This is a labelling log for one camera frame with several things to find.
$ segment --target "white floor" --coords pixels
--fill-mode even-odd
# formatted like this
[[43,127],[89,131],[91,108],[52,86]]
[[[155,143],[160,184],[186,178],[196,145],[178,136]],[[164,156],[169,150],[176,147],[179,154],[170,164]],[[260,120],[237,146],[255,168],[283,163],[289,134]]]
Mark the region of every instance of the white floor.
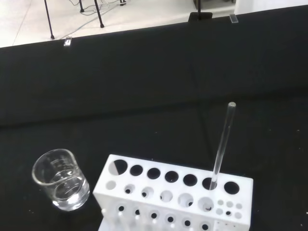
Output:
[[[94,0],[82,2],[84,8],[94,5]],[[105,28],[100,28],[95,6],[84,12],[93,15],[84,16],[79,12],[80,6],[73,6],[69,0],[47,0],[47,3],[56,39],[187,22],[190,12],[196,11],[193,0],[127,0],[125,6],[104,4],[101,13]],[[213,8],[214,17],[219,17],[233,13],[235,5],[211,0],[209,8]],[[0,0],[0,47],[49,41],[50,36],[44,0]]]

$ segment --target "cable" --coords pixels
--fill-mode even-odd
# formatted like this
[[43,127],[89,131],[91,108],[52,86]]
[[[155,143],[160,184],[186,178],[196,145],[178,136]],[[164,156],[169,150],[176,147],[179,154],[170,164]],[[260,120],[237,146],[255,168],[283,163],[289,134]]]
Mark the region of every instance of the cable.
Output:
[[29,11],[30,6],[31,6],[31,2],[32,2],[32,0],[30,0],[30,3],[29,3],[29,6],[28,6],[28,9],[27,9],[27,12],[25,13],[23,20],[21,21],[21,24],[20,24],[20,26],[19,26],[19,28],[18,28],[18,31],[17,31],[16,37],[15,37],[15,39],[14,39],[14,42],[13,42],[12,46],[14,46],[14,43],[15,43],[15,41],[16,41],[16,38],[17,38],[18,34],[19,34],[20,28],[21,28],[21,26],[23,25],[24,20],[25,20],[25,18],[26,18],[26,16],[27,16],[27,14],[28,14],[28,11]]
[[97,13],[97,11],[94,11],[93,13],[90,13],[90,14],[85,14],[85,13],[82,13],[82,12],[80,12],[82,15],[85,15],[85,16],[90,16],[90,15],[92,15],[92,14],[95,14],[95,13]]
[[74,4],[71,0],[69,1],[73,4],[73,6],[77,6],[79,4],[79,2],[77,4]]
[[[112,9],[114,9],[114,8],[116,8],[116,7],[118,7],[118,5],[115,6],[115,7],[113,7],[113,8],[108,9],[107,11],[105,11],[105,12],[103,12],[103,13],[101,13],[101,15],[106,14],[107,12],[111,11]],[[78,27],[78,28],[77,28],[76,30],[74,30],[73,32],[71,32],[71,33],[69,33],[69,34],[67,34],[67,35],[65,35],[65,36],[63,36],[63,37],[61,37],[60,39],[64,39],[64,38],[66,38],[67,36],[69,36],[69,35],[71,35],[71,34],[74,34],[75,32],[79,31],[81,28],[83,28],[85,25],[87,25],[87,24],[89,24],[89,23],[95,21],[96,19],[98,19],[98,16],[95,17],[95,18],[93,18],[93,19],[91,19],[91,20],[88,21],[87,23],[81,25],[80,27]]]

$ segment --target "black tablecloth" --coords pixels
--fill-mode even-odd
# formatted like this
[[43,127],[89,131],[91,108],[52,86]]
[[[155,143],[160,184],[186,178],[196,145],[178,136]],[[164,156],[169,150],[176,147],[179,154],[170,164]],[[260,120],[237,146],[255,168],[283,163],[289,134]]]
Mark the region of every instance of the black tablecloth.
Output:
[[65,213],[31,179],[72,151],[93,190],[109,154],[254,179],[252,231],[307,230],[308,7],[0,49],[0,230],[96,231],[93,196]]

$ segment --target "test tube rack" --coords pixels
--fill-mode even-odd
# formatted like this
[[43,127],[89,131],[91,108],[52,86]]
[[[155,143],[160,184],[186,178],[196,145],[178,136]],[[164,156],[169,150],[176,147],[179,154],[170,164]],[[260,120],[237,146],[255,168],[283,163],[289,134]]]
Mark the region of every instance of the test tube rack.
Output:
[[109,155],[93,194],[104,231],[248,231],[253,179]]

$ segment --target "glass beaker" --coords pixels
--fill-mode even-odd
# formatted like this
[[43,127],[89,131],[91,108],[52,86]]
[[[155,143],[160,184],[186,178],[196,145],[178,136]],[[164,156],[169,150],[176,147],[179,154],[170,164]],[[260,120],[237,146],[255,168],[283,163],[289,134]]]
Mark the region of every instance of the glass beaker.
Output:
[[81,207],[90,194],[89,184],[74,155],[66,149],[51,150],[33,165],[32,178],[61,210]]

